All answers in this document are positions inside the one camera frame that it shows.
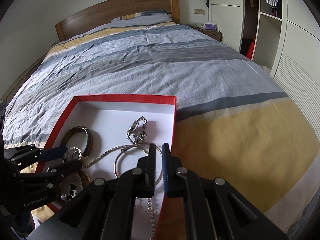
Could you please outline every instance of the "bedspread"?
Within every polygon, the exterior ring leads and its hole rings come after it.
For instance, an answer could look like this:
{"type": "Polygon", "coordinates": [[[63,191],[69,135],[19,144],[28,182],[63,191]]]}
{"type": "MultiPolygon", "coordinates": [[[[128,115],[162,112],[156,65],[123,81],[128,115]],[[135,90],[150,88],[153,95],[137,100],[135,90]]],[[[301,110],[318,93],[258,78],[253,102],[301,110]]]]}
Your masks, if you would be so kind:
{"type": "MultiPolygon", "coordinates": [[[[7,107],[5,146],[43,147],[73,96],[119,93],[177,96],[183,166],[225,178],[289,237],[303,228],[320,193],[310,124],[260,66],[173,22],[106,26],[51,48],[7,107]]],[[[182,208],[166,200],[159,239],[183,238],[182,208]]]]}

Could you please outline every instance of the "red object in closet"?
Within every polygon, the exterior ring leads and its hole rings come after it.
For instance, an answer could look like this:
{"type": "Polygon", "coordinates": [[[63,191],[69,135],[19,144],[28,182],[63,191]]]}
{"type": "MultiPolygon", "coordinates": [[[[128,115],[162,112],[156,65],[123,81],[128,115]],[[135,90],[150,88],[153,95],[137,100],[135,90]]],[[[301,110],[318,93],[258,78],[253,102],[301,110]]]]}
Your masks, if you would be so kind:
{"type": "Polygon", "coordinates": [[[252,54],[253,54],[253,48],[254,48],[254,43],[255,43],[255,40],[256,40],[256,36],[253,37],[252,41],[251,41],[251,44],[249,46],[249,49],[248,49],[248,52],[247,52],[247,55],[246,57],[248,59],[252,59],[252,54]]]}

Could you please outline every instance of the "wooden nightstand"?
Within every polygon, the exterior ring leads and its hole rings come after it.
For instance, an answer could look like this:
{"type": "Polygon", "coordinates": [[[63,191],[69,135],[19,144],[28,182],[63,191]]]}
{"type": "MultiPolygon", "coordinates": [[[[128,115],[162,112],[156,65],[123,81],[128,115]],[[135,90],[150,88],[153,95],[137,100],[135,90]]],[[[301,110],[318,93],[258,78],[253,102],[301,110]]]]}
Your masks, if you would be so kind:
{"type": "Polygon", "coordinates": [[[222,33],[219,31],[213,31],[213,30],[199,30],[203,34],[208,35],[211,38],[214,38],[217,41],[222,41],[222,33]]]}

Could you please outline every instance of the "metal bolt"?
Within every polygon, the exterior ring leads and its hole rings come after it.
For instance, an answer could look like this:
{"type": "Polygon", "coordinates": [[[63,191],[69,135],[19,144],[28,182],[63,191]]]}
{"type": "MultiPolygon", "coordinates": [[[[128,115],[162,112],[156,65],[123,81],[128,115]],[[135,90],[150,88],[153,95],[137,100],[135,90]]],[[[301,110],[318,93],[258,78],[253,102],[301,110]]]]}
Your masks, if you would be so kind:
{"type": "Polygon", "coordinates": [[[217,184],[217,185],[223,185],[223,184],[225,184],[225,180],[223,179],[223,178],[216,178],[215,180],[214,180],[214,182],[215,182],[215,184],[217,184]]]}
{"type": "Polygon", "coordinates": [[[96,186],[101,186],[104,184],[104,179],[103,178],[97,178],[93,182],[96,186]]]}
{"type": "Polygon", "coordinates": [[[177,168],[177,172],[179,174],[185,174],[188,172],[188,170],[185,167],[179,167],[179,168],[177,168]]]}
{"type": "Polygon", "coordinates": [[[134,169],[132,170],[132,173],[139,175],[139,174],[142,173],[142,169],[140,169],[140,168],[134,168],[134,169]]]}

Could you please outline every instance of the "bed frame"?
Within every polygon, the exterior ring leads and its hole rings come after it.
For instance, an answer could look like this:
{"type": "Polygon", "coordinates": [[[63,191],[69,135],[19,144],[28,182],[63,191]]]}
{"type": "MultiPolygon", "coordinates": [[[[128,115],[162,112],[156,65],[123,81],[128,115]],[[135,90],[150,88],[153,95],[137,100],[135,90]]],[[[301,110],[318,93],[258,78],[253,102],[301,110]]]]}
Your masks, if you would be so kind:
{"type": "Polygon", "coordinates": [[[180,24],[179,0],[107,0],[69,16],[55,27],[59,41],[65,41],[116,17],[155,9],[167,10],[172,20],[180,24]]]}

